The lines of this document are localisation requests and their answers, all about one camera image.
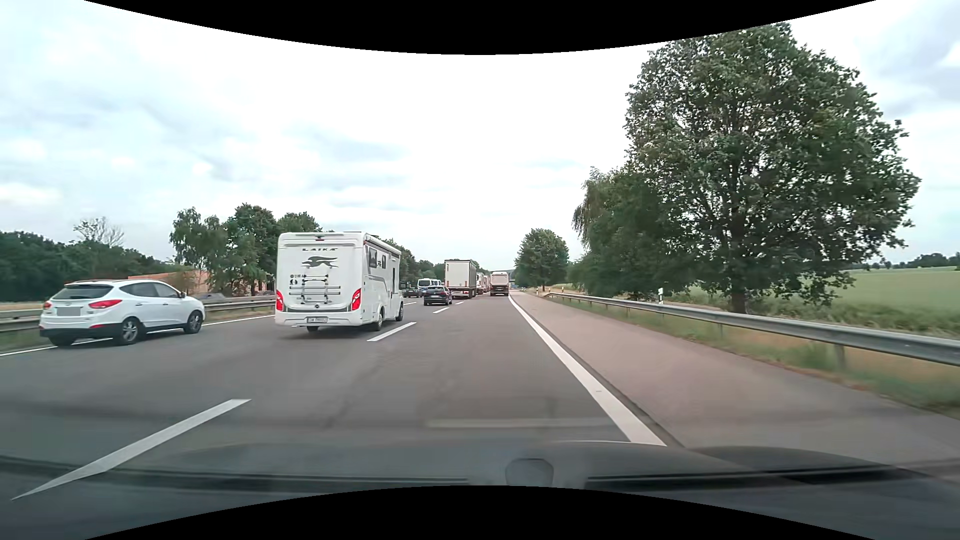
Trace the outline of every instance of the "cloud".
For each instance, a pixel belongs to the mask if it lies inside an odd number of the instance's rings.
[[[911,250],[955,241],[957,10],[877,0],[795,24],[801,41],[861,68],[910,131],[903,152],[924,179],[911,211],[923,225],[904,233]],[[624,93],[652,48],[403,55],[88,2],[3,3],[0,230],[66,241],[80,219],[107,215],[131,247],[164,258],[179,209],[226,218],[250,202],[392,236],[430,260],[482,231],[469,256],[509,268],[534,227],[576,252],[581,183],[589,166],[623,162]],[[57,200],[70,205],[40,203]]]
[[[559,170],[569,169],[574,167],[586,168],[579,161],[568,160],[565,158],[551,158],[551,159],[545,159],[545,160],[523,161],[518,163],[517,165],[520,167],[550,169],[554,171],[559,171]]]
[[[0,204],[20,207],[45,208],[61,199],[58,190],[49,187],[31,187],[29,185],[9,183],[0,184]]]

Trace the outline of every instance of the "tire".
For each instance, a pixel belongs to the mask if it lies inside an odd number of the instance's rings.
[[[57,347],[69,347],[73,345],[74,341],[77,340],[74,337],[63,337],[63,336],[50,337],[49,339],[50,339],[50,343],[52,343]]]
[[[376,313],[376,322],[367,325],[369,331],[380,331],[383,328],[383,308]]]
[[[117,345],[132,345],[143,335],[143,325],[135,317],[127,317],[120,323],[120,332],[113,336]]]
[[[183,333],[197,333],[200,331],[200,327],[204,323],[204,317],[200,314],[199,311],[194,311],[190,313],[190,316],[186,319],[186,324],[183,325]]]

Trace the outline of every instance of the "black car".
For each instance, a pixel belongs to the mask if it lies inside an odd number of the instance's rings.
[[[453,304],[453,297],[450,296],[450,289],[443,285],[426,287],[423,291],[423,305],[444,304],[449,306]]]

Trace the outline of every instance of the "white trailer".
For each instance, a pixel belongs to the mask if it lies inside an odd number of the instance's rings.
[[[477,267],[472,260],[449,258],[444,261],[444,282],[454,298],[473,298],[477,294]]]
[[[491,272],[490,295],[510,296],[510,274],[506,272]]]
[[[403,319],[400,251],[368,233],[283,233],[276,251],[274,322],[366,326]]]

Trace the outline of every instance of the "asphalt road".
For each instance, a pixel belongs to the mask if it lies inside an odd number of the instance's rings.
[[[89,480],[70,475],[258,443],[472,437],[960,456],[955,420],[523,293],[405,303],[404,320],[377,333],[308,333],[267,316],[130,347],[0,356],[0,523],[28,526],[40,508],[75,502]],[[243,459],[215,466],[259,472]]]
[[[415,300],[405,301],[402,322],[378,333],[308,333],[265,317],[195,335],[148,334],[129,347],[2,356],[0,455],[81,467],[230,400],[249,401],[125,466],[260,442],[628,440],[510,298],[447,309]],[[31,478],[2,482],[0,498],[37,486]]]

